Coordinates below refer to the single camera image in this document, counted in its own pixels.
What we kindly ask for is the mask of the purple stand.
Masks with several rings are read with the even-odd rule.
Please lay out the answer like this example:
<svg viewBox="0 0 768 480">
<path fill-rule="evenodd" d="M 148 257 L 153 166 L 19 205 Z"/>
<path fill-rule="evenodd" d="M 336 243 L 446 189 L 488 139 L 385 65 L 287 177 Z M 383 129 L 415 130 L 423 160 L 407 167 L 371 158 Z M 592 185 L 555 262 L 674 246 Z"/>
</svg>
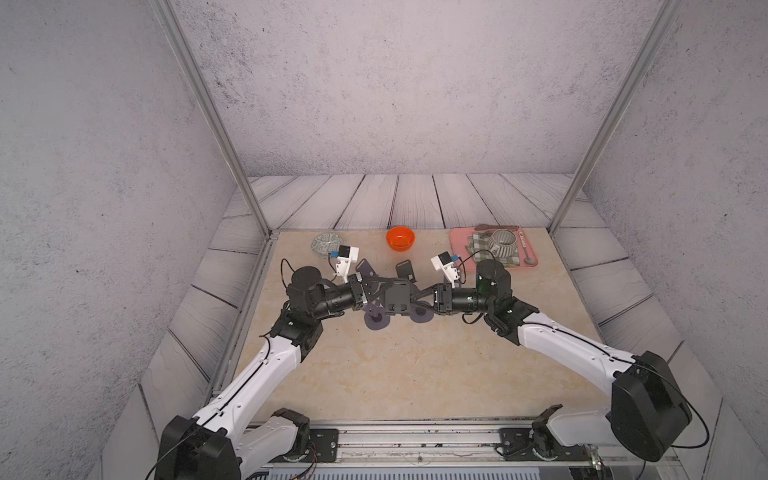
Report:
<svg viewBox="0 0 768 480">
<path fill-rule="evenodd" d="M 364 308 L 364 322 L 368 329 L 378 331 L 386 328 L 391 321 L 391 316 L 381 305 L 368 304 Z"/>
<path fill-rule="evenodd" d="M 422 306 L 411 306 L 409 317 L 413 322 L 423 324 L 434 318 L 434 312 Z"/>
<path fill-rule="evenodd" d="M 363 258 L 357 265 L 356 265 L 356 271 L 360 273 L 362 276 L 367 277 L 373 277 L 376 275 L 375 270 L 373 269 L 370 262 Z"/>
</svg>

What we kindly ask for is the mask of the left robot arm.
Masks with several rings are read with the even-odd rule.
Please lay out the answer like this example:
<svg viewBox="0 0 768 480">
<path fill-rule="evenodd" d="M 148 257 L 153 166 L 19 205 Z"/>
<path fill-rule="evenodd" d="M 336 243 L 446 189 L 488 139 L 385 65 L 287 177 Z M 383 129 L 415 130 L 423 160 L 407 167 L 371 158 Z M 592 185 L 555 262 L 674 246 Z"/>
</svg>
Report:
<svg viewBox="0 0 768 480">
<path fill-rule="evenodd" d="M 317 458 L 309 445 L 310 421 L 276 410 L 260 427 L 254 415 L 309 355 L 323 321 L 361 310 L 393 287 L 390 278 L 355 273 L 337 285 L 311 266 L 295 270 L 287 301 L 255 359 L 207 405 L 189 418 L 174 417 L 162 432 L 150 479 L 254 479 L 272 460 Z"/>
</svg>

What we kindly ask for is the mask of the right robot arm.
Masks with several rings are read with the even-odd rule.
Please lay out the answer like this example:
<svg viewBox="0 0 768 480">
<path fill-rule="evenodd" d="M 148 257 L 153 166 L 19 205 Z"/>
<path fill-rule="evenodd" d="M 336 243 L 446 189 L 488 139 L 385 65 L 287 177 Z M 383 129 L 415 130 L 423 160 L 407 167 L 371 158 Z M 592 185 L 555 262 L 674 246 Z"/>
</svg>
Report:
<svg viewBox="0 0 768 480">
<path fill-rule="evenodd" d="M 569 368 L 609 398 L 595 411 L 567 413 L 556 404 L 540 414 L 530 437 L 542 460 L 556 459 L 560 447 L 620 445 L 656 462 L 697 415 L 662 357 L 617 350 L 559 324 L 513 295 L 511 276 L 497 261 L 480 263 L 472 288 L 438 283 L 413 291 L 409 303 L 434 314 L 473 314 L 497 336 Z"/>
</svg>

